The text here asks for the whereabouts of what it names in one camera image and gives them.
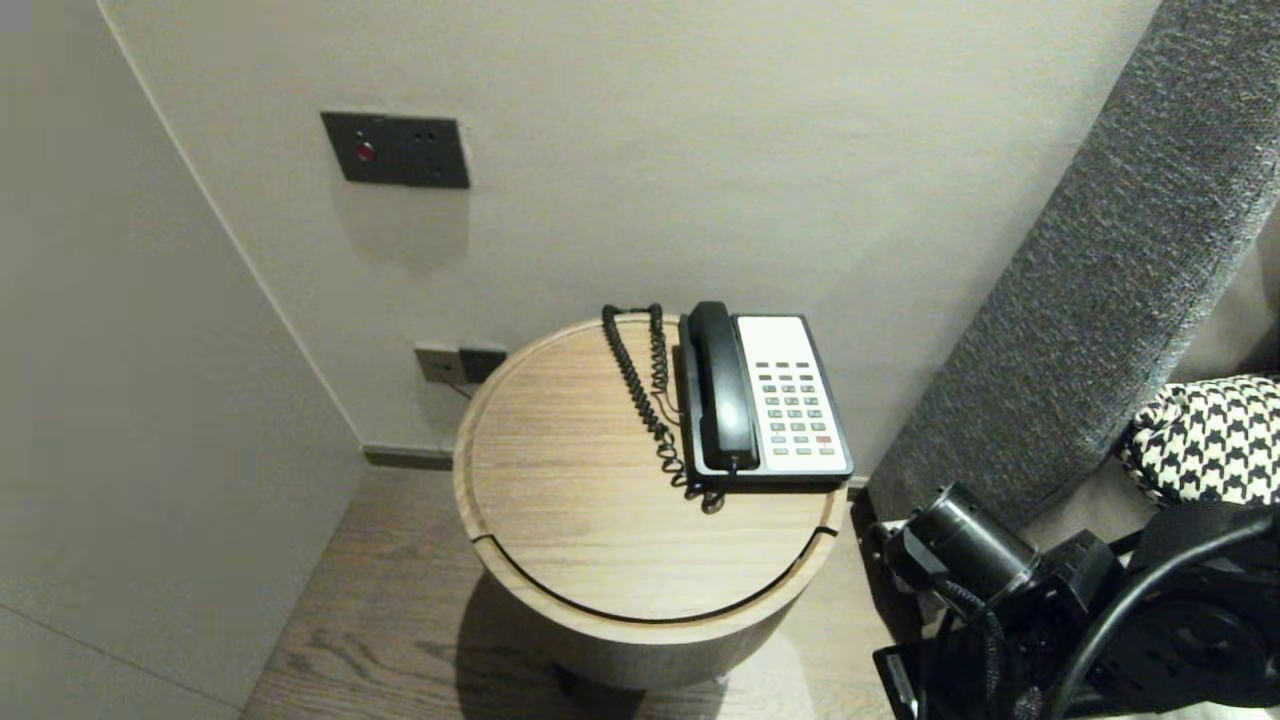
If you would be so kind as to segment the curved wooden table drawer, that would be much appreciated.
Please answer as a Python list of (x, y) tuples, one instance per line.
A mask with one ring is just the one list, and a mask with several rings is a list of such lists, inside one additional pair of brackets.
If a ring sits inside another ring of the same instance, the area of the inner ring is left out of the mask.
[(626, 691), (673, 689), (709, 682), (751, 657), (835, 551), (838, 532), (819, 528), (795, 562), (748, 601), (678, 623), (607, 619), (536, 587), (500, 546), (474, 542), (486, 579), (498, 587), (500, 629), (521, 650), (576, 678)]

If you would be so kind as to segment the white bed sheet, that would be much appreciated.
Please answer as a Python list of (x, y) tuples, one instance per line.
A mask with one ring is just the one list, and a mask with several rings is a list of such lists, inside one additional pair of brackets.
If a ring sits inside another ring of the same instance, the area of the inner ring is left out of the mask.
[(1080, 530), (1110, 543), (1144, 529), (1160, 510), (1120, 461), (1110, 457), (1094, 474), (1032, 518), (1021, 533), (1042, 551)]

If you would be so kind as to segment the white black desk telephone base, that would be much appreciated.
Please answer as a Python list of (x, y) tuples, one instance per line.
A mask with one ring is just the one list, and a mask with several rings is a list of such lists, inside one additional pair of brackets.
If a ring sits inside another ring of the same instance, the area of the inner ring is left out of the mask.
[(686, 386), (687, 314), (678, 319), (676, 366), (684, 460), (691, 480), (727, 492), (817, 493), (844, 486), (852, 475), (854, 460), (826, 369), (803, 315), (730, 311), (756, 406), (760, 466), (733, 477), (700, 466), (695, 457), (696, 421), (690, 418)]

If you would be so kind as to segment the black telephone handset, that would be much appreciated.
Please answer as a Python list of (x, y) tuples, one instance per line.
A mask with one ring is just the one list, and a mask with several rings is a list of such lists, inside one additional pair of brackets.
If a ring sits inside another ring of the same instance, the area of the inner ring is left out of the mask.
[(760, 466), (756, 406), (733, 318), (721, 301), (703, 301), (684, 322), (695, 457), (727, 477)]

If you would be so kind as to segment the black white houndstooth pillow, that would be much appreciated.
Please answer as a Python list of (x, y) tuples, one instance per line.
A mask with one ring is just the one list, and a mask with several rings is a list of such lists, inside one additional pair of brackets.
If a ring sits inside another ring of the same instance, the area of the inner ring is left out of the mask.
[(1280, 506), (1280, 374), (1167, 384), (1133, 416), (1112, 455), (1162, 507)]

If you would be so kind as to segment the round wooden bedside table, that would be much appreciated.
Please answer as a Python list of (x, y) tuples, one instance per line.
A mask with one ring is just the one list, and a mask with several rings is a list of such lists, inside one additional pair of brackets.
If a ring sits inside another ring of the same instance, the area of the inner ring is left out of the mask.
[(847, 492), (732, 492), (714, 512), (660, 468), (599, 318), (515, 352), (476, 392), (454, 450), (468, 541), (607, 619), (678, 623), (778, 579)]

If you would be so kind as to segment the grey fabric headboard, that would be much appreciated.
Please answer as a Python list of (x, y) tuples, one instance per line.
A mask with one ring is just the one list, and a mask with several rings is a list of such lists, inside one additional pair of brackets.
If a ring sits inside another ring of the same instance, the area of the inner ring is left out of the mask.
[(1105, 462), (1280, 205), (1280, 0), (1161, 0), (1080, 147), (870, 474), (1023, 527)]

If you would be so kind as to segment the beige bed pillow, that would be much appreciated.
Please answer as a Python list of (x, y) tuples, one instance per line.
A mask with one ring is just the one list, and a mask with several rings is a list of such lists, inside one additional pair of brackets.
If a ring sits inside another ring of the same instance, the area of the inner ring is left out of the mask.
[(1280, 374), (1280, 204), (1171, 375)]

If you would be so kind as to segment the dark grey power socket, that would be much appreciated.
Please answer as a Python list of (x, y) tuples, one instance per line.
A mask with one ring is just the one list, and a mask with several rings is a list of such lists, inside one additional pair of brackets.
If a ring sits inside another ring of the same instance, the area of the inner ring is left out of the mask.
[(506, 363), (508, 356), (508, 352), (500, 348), (460, 348), (458, 357), (465, 384), (481, 386)]

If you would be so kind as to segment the grey wall baseboard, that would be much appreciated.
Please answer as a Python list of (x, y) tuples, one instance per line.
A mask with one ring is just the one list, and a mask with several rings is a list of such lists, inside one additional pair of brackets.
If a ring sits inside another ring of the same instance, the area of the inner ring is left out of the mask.
[(370, 466), (424, 471), (453, 471), (453, 454), (434, 448), (365, 445), (361, 452)]

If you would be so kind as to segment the wall power socket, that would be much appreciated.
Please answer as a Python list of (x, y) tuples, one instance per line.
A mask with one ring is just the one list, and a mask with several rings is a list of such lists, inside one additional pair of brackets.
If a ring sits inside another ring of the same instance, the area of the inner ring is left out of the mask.
[(430, 384), (466, 386), (468, 383), (458, 348), (417, 345), (413, 347), (413, 357), (422, 378)]

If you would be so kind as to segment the dark wall switch panel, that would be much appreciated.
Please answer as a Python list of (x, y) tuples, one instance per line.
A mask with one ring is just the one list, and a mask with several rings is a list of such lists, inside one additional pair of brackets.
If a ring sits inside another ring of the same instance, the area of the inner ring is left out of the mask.
[(349, 183), (439, 190), (472, 186), (454, 118), (321, 111), (320, 119)]

